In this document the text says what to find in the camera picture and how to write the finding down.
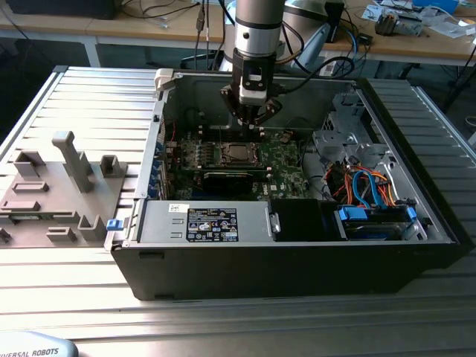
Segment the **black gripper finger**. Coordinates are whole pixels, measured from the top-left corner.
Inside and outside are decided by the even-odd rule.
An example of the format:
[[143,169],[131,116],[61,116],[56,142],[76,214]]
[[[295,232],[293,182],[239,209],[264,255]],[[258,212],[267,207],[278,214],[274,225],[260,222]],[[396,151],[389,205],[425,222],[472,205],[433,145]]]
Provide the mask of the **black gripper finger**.
[[254,129],[274,117],[283,108],[276,98],[267,100],[262,106],[248,107],[248,128]]
[[234,120],[243,128],[249,129],[248,107],[241,104],[235,95],[232,85],[228,84],[220,89],[220,95]]

